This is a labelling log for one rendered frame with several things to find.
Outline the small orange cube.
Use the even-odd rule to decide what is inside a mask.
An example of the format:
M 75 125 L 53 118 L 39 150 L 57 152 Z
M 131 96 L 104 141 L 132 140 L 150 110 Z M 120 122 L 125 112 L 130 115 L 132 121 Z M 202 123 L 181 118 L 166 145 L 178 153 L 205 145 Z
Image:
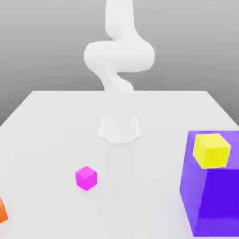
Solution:
M 8 215 L 4 203 L 0 197 L 0 223 L 3 223 L 8 220 Z

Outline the small magenta cube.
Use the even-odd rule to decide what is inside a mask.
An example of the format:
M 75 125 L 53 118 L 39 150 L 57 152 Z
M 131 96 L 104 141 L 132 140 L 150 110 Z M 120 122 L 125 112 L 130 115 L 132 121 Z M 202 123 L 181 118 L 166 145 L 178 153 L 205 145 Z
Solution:
M 88 191 L 98 183 L 97 172 L 88 166 L 75 172 L 76 184 L 85 191 Z

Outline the small yellow cube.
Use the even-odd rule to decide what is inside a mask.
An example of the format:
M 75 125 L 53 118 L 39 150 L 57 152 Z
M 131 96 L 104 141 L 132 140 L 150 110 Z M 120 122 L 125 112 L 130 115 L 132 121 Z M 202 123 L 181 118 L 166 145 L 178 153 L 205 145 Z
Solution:
M 195 136 L 193 156 L 202 169 L 226 167 L 230 151 L 231 145 L 219 133 Z

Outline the large purple box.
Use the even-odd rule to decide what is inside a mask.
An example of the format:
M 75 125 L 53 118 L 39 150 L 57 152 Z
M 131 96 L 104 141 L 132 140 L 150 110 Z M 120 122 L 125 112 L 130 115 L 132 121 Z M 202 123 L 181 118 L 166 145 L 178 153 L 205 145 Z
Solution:
M 197 135 L 188 132 L 180 194 L 195 237 L 239 237 L 239 131 L 218 131 L 231 146 L 224 168 L 204 169 L 193 155 Z

